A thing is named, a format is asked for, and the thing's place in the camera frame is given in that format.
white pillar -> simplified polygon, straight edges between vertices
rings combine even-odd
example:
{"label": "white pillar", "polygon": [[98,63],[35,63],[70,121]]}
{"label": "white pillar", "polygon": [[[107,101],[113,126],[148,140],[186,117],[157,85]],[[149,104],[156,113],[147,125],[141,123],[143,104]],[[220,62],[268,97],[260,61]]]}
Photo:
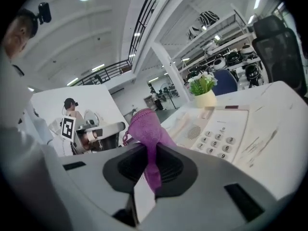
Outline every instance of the white pillar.
{"label": "white pillar", "polygon": [[171,78],[175,88],[177,89],[181,100],[184,103],[189,102],[190,96],[188,90],[184,86],[184,81],[164,46],[162,46],[161,43],[153,42],[151,47],[164,68],[166,69],[167,73],[169,74],[169,77]]}

blue chair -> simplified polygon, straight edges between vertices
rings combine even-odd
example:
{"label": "blue chair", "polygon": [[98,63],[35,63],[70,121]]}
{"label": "blue chair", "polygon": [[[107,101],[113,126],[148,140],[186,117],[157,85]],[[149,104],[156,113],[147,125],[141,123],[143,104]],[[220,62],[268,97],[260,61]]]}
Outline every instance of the blue chair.
{"label": "blue chair", "polygon": [[218,81],[217,85],[212,88],[216,96],[237,91],[237,82],[227,69],[216,71],[214,76]]}

purple cloth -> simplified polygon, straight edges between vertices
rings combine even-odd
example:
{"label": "purple cloth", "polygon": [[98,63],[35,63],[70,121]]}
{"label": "purple cloth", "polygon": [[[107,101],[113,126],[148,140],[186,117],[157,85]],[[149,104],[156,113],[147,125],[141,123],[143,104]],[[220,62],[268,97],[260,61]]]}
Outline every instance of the purple cloth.
{"label": "purple cloth", "polygon": [[127,145],[127,134],[144,144],[148,151],[148,165],[145,169],[145,178],[153,192],[161,186],[161,179],[156,165],[156,145],[176,146],[167,131],[161,127],[159,119],[151,109],[138,111],[130,121],[130,126],[123,139]]}

office chair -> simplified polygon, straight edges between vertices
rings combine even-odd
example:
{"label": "office chair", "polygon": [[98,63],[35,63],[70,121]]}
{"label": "office chair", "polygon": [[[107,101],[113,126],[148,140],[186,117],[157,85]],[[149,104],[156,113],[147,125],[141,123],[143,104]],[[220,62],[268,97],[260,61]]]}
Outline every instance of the office chair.
{"label": "office chair", "polygon": [[252,44],[265,66],[269,83],[284,81],[301,97],[307,92],[304,68],[294,32],[271,15],[254,23]]}
{"label": "office chair", "polygon": [[236,79],[227,69],[216,71],[214,76],[218,81],[212,88],[216,96],[237,91]]}

railing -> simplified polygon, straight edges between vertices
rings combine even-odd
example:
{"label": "railing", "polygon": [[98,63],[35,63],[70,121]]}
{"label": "railing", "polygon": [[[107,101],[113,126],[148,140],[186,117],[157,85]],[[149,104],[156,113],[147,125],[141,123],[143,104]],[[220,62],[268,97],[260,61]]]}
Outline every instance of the railing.
{"label": "railing", "polygon": [[122,73],[131,70],[134,56],[137,52],[139,42],[142,38],[144,30],[151,18],[151,15],[160,0],[145,0],[140,11],[136,26],[134,29],[133,37],[131,39],[128,59],[107,66],[101,70],[93,72],[88,76],[82,78],[72,86],[81,85],[98,85],[109,81],[111,78],[121,75]]}
{"label": "railing", "polygon": [[111,78],[119,76],[129,70],[131,70],[131,64],[128,60],[124,60],[92,72],[88,76],[74,83],[72,86],[103,84],[109,81]]}

